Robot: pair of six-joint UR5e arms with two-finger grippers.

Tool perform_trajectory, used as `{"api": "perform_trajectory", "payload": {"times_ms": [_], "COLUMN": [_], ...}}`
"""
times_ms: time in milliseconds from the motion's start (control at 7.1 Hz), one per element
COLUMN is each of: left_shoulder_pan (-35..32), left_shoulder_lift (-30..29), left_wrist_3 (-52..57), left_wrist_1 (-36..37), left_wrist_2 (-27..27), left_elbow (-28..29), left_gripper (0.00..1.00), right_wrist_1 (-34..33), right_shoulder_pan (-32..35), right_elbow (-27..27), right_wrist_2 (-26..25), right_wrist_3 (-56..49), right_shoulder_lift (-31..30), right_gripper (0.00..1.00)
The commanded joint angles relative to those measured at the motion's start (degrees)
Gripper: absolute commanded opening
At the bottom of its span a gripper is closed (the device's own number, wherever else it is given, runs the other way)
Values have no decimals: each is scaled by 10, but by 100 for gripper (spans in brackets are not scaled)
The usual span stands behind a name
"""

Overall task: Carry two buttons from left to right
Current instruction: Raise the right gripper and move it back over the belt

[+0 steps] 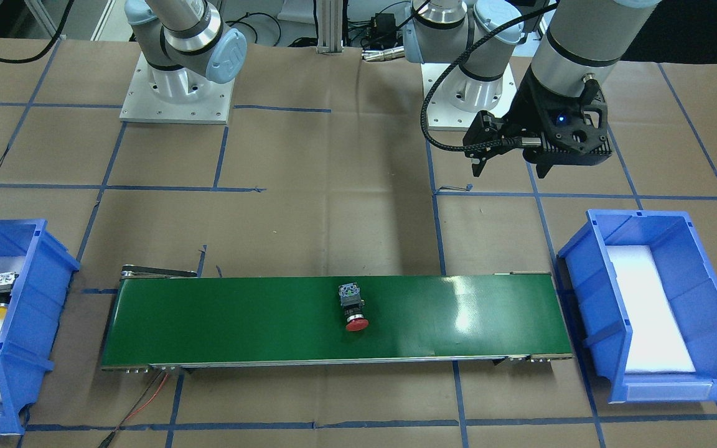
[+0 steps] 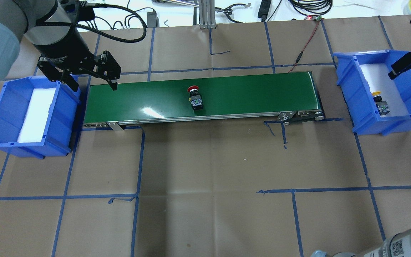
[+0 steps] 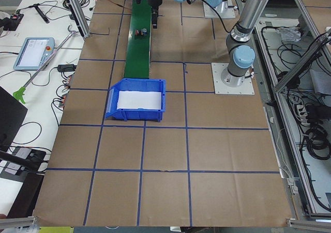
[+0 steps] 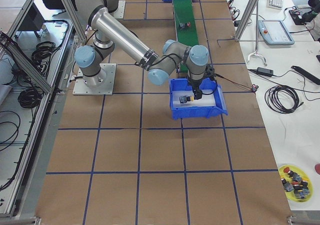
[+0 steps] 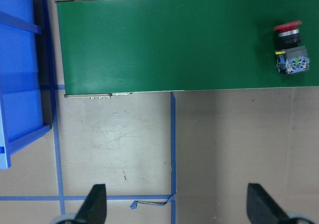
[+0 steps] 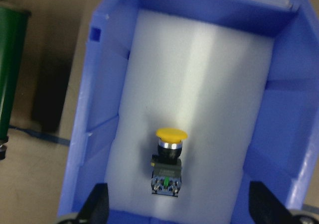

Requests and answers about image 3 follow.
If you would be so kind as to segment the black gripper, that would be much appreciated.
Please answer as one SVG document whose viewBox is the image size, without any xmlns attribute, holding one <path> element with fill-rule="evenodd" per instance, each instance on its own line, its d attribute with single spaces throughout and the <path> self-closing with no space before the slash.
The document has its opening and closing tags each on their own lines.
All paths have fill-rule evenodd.
<svg viewBox="0 0 331 233">
<path fill-rule="evenodd" d="M 162 0 L 147 0 L 148 4 L 152 8 L 152 27 L 157 28 L 158 26 L 158 8 L 162 4 Z"/>
</svg>

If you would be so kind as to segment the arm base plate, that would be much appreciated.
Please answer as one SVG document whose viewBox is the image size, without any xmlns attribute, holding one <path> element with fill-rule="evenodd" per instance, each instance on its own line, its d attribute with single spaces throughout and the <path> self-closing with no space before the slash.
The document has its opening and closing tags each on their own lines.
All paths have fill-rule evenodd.
<svg viewBox="0 0 331 233">
<path fill-rule="evenodd" d="M 228 63 L 212 63 L 215 94 L 254 95 L 249 71 L 243 77 L 233 77 L 228 72 Z"/>
<path fill-rule="evenodd" d="M 234 19 L 236 17 L 232 0 L 204 0 L 207 1 L 219 13 L 222 19 Z M 218 18 L 217 14 L 205 3 L 204 17 L 205 18 Z"/>
</svg>

